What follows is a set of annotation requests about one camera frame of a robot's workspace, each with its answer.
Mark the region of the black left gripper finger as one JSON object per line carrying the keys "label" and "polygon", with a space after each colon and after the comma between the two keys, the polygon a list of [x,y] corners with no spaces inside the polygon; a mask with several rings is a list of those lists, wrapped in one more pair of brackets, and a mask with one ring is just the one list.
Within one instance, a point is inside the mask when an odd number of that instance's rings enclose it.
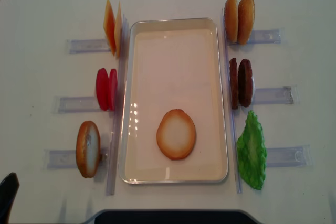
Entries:
{"label": "black left gripper finger", "polygon": [[16,173],[8,174],[0,185],[0,217],[1,223],[9,223],[10,212],[19,189]]}

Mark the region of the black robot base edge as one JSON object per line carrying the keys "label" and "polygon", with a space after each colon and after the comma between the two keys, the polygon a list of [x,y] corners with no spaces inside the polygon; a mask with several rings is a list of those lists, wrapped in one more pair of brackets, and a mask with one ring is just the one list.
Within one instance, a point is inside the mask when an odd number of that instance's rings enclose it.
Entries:
{"label": "black robot base edge", "polygon": [[256,223],[237,211],[210,210],[114,210],[95,218],[95,223]]}

